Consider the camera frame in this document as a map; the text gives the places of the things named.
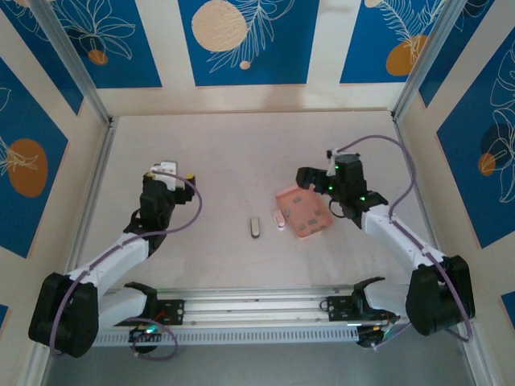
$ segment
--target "white line drawing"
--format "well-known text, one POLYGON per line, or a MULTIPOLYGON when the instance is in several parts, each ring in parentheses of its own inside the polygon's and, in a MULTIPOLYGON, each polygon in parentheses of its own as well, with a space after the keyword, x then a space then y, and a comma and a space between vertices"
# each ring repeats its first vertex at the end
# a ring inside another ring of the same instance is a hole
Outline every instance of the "white line drawing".
POLYGON ((199 44, 212 56, 209 73, 229 65, 250 68, 253 60, 274 42, 272 22, 287 14, 295 0, 211 0, 202 5, 192 19, 192 30, 199 44))
MULTIPOLYGON (((47 40, 30 10, 17 3, 20 0, 2 1, 10 5, 26 29, 47 40)), ((111 16, 111 0, 54 0, 50 4, 79 55, 97 65, 107 64, 108 52, 132 59, 132 50, 124 38, 136 31, 136 25, 111 16)))
POLYGON ((496 139, 481 156, 480 172, 491 175, 500 171, 500 203, 515 199, 515 42, 505 53, 490 94, 496 139))
POLYGON ((488 4, 490 0, 468 0, 463 9, 461 10, 461 14, 459 14, 458 20, 454 24, 455 27, 460 31, 464 31, 464 24, 466 18, 479 18, 484 10, 488 8, 488 4))
MULTIPOLYGON (((9 102, 10 92, 11 90, 8 88, 0 88, 0 113, 9 102)), ((0 136, 0 176, 4 175, 10 168, 12 168, 13 171, 16 170, 16 166, 24 166, 32 170, 38 170, 38 167, 34 165, 37 159, 37 155, 28 158, 16 153, 3 141, 2 136, 0 136)))
POLYGON ((34 15, 31 12, 31 9, 27 6, 27 3, 24 0, 2 0, 6 7, 10 10, 10 12, 16 16, 20 24, 28 30, 32 32, 40 39, 44 41, 48 41, 47 36, 44 34, 43 30, 39 26, 39 23, 36 21, 34 15))
POLYGON ((434 0, 430 5, 430 1, 426 0, 418 13, 413 9, 411 0, 365 0, 365 6, 382 11, 386 26, 409 47, 410 63, 414 64, 422 50, 422 41, 426 41, 427 30, 435 23, 446 1, 434 0))

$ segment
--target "beige circle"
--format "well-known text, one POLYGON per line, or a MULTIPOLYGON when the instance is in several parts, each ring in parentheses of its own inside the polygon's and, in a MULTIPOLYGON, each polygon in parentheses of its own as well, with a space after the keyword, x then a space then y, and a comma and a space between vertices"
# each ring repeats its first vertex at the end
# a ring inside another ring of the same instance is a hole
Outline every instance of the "beige circle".
POLYGON ((379 4, 381 4, 383 0, 365 0, 365 6, 367 8, 375 8, 379 4))
POLYGON ((192 30, 202 48, 211 52, 232 50, 247 36, 241 12, 225 0, 211 0, 193 15, 192 30))
POLYGON ((27 0, 13 0, 13 2, 16 2, 20 6, 29 7, 27 0))

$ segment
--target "metal corner post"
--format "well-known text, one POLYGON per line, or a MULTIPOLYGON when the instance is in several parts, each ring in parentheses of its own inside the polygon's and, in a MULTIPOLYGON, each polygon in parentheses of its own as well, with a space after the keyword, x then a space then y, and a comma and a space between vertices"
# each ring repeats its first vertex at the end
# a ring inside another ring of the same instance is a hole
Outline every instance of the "metal corner post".
POLYGON ((411 71, 404 89, 395 103, 392 110, 393 121, 397 122, 404 111, 406 106, 411 102, 415 93, 418 91, 420 84, 423 82, 431 65, 434 63, 436 56, 442 49, 442 45, 451 33, 455 21, 462 12, 467 0, 444 0, 447 2, 442 14, 436 21, 435 27, 430 34, 430 38, 423 48, 422 53, 418 57, 413 70, 411 71))
POLYGON ((95 84, 89 76, 86 67, 82 63, 72 42, 66 35, 59 19, 52 10, 51 3, 47 0, 27 0, 31 12, 43 29, 50 44, 56 50, 57 55, 73 78, 82 95, 88 100, 95 114, 106 127, 109 127, 110 117, 102 103, 95 84))

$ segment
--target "white wall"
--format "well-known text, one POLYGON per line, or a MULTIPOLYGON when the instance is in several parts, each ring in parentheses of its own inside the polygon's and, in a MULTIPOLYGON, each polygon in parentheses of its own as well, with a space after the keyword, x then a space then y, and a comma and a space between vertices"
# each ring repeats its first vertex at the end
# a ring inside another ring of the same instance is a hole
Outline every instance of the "white wall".
POLYGON ((470 266, 476 326, 506 384, 515 380, 515 331, 501 295, 515 290, 515 234, 480 248, 436 132, 513 29, 514 19, 512 0, 496 0, 429 107, 415 97, 400 122, 437 238, 447 254, 459 254, 470 266))
POLYGON ((402 82, 340 85, 361 1, 320 2, 306 85, 198 88, 178 2, 137 0, 163 88, 102 89, 99 93, 115 116, 393 107, 404 86, 402 82))
POLYGON ((10 307, 0 337, 0 374, 2 384, 12 385, 33 346, 28 326, 43 279, 64 268, 105 128, 87 104, 75 115, 1 11, 0 54, 68 138, 31 254, 24 259, 0 248, 0 304, 10 307))

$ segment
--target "white object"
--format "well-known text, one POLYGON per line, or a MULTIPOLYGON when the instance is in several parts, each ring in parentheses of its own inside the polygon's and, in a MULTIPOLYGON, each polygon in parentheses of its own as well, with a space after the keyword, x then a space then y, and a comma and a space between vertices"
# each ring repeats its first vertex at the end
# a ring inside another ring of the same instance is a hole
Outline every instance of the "white object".
POLYGON ((366 233, 378 239, 388 249, 392 256, 397 259, 398 264, 408 274, 411 274, 411 272, 420 265, 433 265, 424 253, 429 252, 438 262, 443 261, 445 255, 442 252, 431 247, 426 241, 418 237, 410 228, 400 221, 395 214, 393 214, 392 220, 396 221, 417 240, 423 246, 423 251, 393 225, 389 218, 388 205, 371 207, 369 211, 363 213, 361 225, 366 233))
POLYGON ((253 239, 257 239, 259 237, 259 219, 257 217, 252 217, 250 219, 250 235, 253 239))
POLYGON ((276 209, 274 211, 274 220, 277 224, 277 228, 283 230, 286 226, 286 220, 284 219, 284 216, 282 215, 282 212, 280 209, 276 209))
MULTIPOLYGON (((136 235, 133 233, 124 233, 105 252, 134 236, 136 235)), ((70 272, 68 274, 70 279, 74 281, 81 273, 89 270, 91 264, 105 252, 70 272)), ((138 316, 143 312, 146 295, 142 292, 131 288, 122 288, 115 294, 105 296, 105 293, 135 265, 144 262, 148 258, 148 252, 148 241, 144 239, 135 240, 112 253, 80 281, 81 283, 93 283, 97 287, 99 331, 112 327, 127 318, 138 316)))
MULTIPOLYGON (((163 161, 161 163, 156 163, 150 169, 150 172, 153 173, 155 171, 162 171, 164 173, 171 173, 173 175, 177 175, 177 162, 173 161, 163 161)), ((167 175, 153 175, 154 179, 158 181, 163 181, 167 185, 167 189, 169 191, 175 190, 175 185, 177 179, 167 175)))
MULTIPOLYGON (((443 261, 445 255, 438 249, 431 247, 426 241, 418 237, 410 228, 401 222, 394 214, 392 219, 389 217, 388 205, 377 205, 371 207, 369 211, 363 213, 361 225, 370 236, 378 239, 389 252, 397 259, 398 264, 411 274, 420 265, 431 266, 433 263, 425 256, 431 253, 438 261, 443 261), (403 227, 418 243, 423 246, 423 250, 404 235, 394 224, 393 221, 403 227)), ((397 315, 406 317, 406 297, 409 284, 398 284, 391 281, 376 281, 365 287, 365 296, 369 305, 377 310, 388 310, 397 315)))

